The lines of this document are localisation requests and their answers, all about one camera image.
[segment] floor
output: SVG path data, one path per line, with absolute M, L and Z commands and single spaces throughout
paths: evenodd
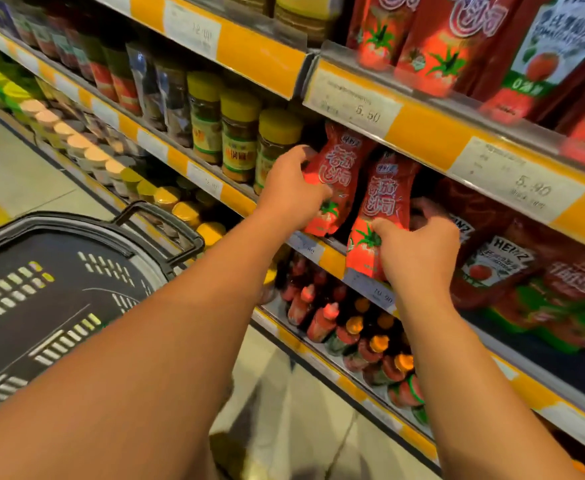
M 33 210 L 110 212 L 0 124 L 0 225 Z M 435 480 L 409 452 L 248 328 L 212 430 L 233 480 Z

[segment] right arm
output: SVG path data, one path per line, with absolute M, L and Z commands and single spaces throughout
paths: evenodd
M 415 201 L 427 219 L 419 230 L 385 219 L 373 228 L 382 239 L 384 272 L 397 293 L 444 477 L 584 480 L 452 305 L 456 225 L 432 202 Z

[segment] left hand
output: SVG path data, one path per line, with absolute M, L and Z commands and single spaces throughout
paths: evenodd
M 257 202 L 256 211 L 268 213 L 290 233 L 304 228 L 317 215 L 321 203 L 332 197 L 330 186 L 309 184 L 301 172 L 302 163 L 316 154 L 300 144 L 277 158 Z

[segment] hand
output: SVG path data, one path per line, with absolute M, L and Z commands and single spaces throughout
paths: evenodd
M 386 219 L 375 219 L 373 230 L 381 237 L 381 264 L 400 298 L 412 294 L 449 299 L 450 281 L 459 252 L 459 229 L 446 211 L 432 200 L 412 199 L 423 217 L 411 218 L 403 230 Z
M 330 186 L 309 184 L 301 173 L 302 163 L 316 154 L 300 144 L 277 158 L 256 205 L 256 211 L 268 213 L 275 225 L 290 233 L 304 228 L 317 215 L 321 203 L 332 196 Z

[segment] right hand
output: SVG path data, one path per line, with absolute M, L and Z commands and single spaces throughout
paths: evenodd
M 400 229 L 387 219 L 372 222 L 372 229 L 381 237 L 384 273 L 400 298 L 412 294 L 449 297 L 459 229 L 432 200 L 415 198 L 411 206 L 424 215 L 413 219 L 415 231 Z

